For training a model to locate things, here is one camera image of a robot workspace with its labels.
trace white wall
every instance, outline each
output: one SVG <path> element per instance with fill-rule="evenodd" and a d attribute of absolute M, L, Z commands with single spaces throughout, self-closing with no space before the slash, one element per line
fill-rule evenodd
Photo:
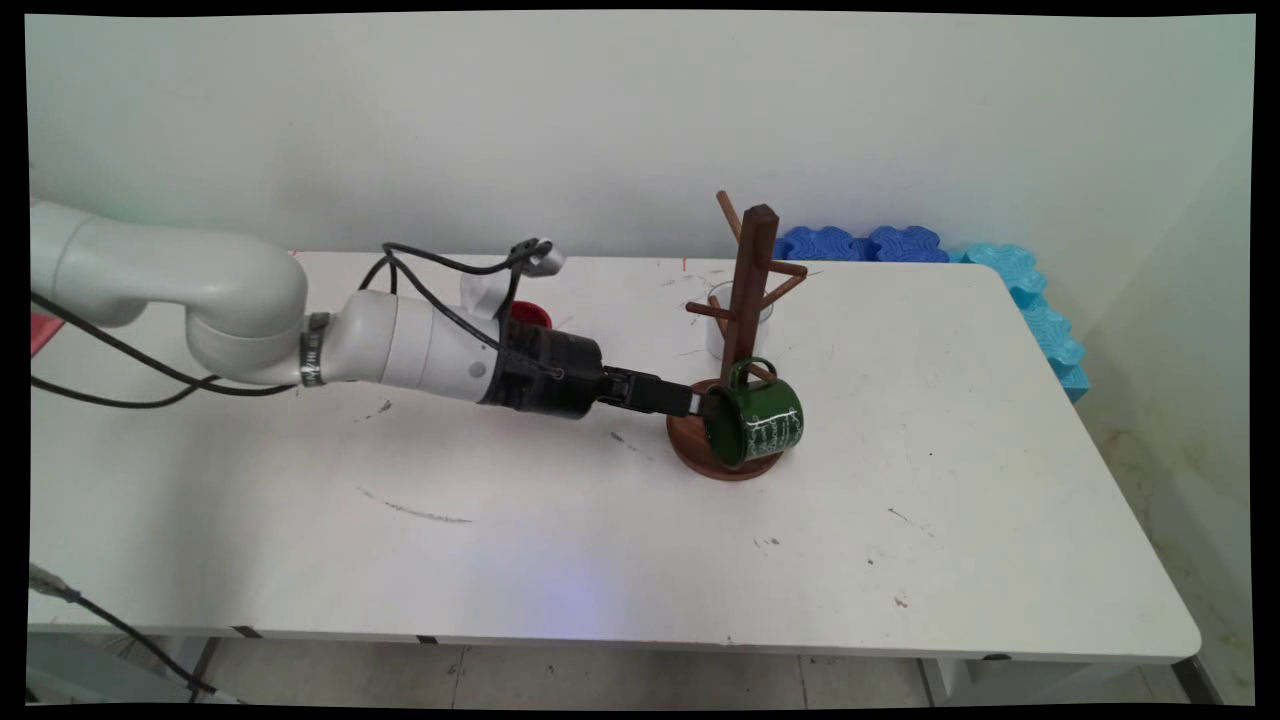
<path fill-rule="evenodd" d="M 1248 122 L 1253 19 L 536 12 L 27 18 L 37 195 L 285 246 L 728 256 L 1020 242 L 1083 333 Z"/>
<path fill-rule="evenodd" d="M 1253 702 L 1249 172 L 1242 133 L 1084 338 L 1076 406 L 1201 628 L 1201 660 Z"/>

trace white robotic arm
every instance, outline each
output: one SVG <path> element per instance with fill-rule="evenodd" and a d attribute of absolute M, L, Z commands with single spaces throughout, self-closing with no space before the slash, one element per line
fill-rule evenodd
<path fill-rule="evenodd" d="M 563 264 L 545 241 L 517 245 L 513 260 L 517 251 L 527 259 L 512 266 L 516 274 L 549 275 Z M 594 341 L 509 320 L 517 281 L 465 274 L 463 306 L 447 307 L 453 318 L 443 304 L 370 290 L 337 315 L 308 315 L 302 266 L 266 242 L 116 223 L 47 201 L 31 206 L 33 293 L 102 327 L 133 322 L 151 301 L 182 305 L 192 356 L 230 380 L 364 380 L 567 418 L 595 401 L 669 415 L 696 407 L 687 386 L 604 368 Z"/>

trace table leg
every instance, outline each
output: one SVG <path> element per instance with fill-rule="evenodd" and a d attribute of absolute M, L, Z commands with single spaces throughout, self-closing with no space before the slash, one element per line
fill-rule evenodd
<path fill-rule="evenodd" d="M 1056 702 L 1105 683 L 1132 665 L 1010 660 L 922 660 L 936 707 Z"/>

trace scuff mark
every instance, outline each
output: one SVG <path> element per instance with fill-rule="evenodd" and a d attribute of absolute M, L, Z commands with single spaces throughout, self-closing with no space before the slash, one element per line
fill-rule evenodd
<path fill-rule="evenodd" d="M 622 445 L 627 446 L 627 450 L 630 450 L 631 452 L 640 452 L 639 447 L 636 447 L 636 446 L 631 445 L 630 442 L 627 442 L 626 439 L 623 439 L 623 437 L 620 436 L 618 433 L 614 433 L 614 432 L 611 430 L 609 432 L 609 437 L 612 437 L 613 439 L 616 439 L 616 441 L 621 442 Z M 648 459 L 650 462 L 653 462 L 653 457 L 650 457 L 649 455 L 645 455 L 643 452 L 640 452 L 640 454 L 644 455 L 645 459 Z"/>
<path fill-rule="evenodd" d="M 438 523 L 451 523 L 451 524 L 461 524 L 471 521 L 467 520 L 466 518 L 449 518 L 448 515 L 436 515 L 435 512 L 422 512 L 421 510 L 413 510 L 412 507 L 404 507 L 403 505 L 388 502 L 380 497 L 376 497 L 374 493 L 369 492 L 365 488 L 357 487 L 356 489 L 358 489 L 360 495 L 367 497 L 369 500 L 381 502 L 383 505 L 390 507 L 392 510 L 396 510 L 397 512 L 407 512 L 410 515 L 413 515 L 415 518 L 424 518 L 426 520 L 435 520 Z"/>
<path fill-rule="evenodd" d="M 901 512 L 899 512 L 897 510 L 893 510 L 892 507 L 890 507 L 890 509 L 888 509 L 888 511 L 890 511 L 890 512 L 892 512 L 892 514 L 895 514 L 895 515 L 897 515 L 897 516 L 899 516 L 899 518 L 901 518 L 902 520 L 905 520 L 908 525 L 911 525 L 911 527 L 914 527 L 914 528 L 918 528 L 918 529 L 919 529 L 920 532 L 923 532 L 924 534 L 929 536 L 931 538 L 932 538 L 932 537 L 936 537 L 936 536 L 934 536 L 933 533 L 931 533 L 929 530 L 924 529 L 924 527 L 923 527 L 923 525 L 916 525 L 915 523 L 913 523 L 911 520 L 909 520 L 909 519 L 906 518 L 906 515 L 902 515 L 902 514 L 901 514 Z"/>

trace tiled floor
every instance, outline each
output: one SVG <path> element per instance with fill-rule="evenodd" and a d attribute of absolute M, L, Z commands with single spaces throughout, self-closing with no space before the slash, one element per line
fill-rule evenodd
<path fill-rule="evenodd" d="M 223 639 L 205 670 L 252 703 L 458 708 L 927 706 L 916 661 L 584 647 Z M 1187 702 L 1147 666 L 1074 702 Z"/>

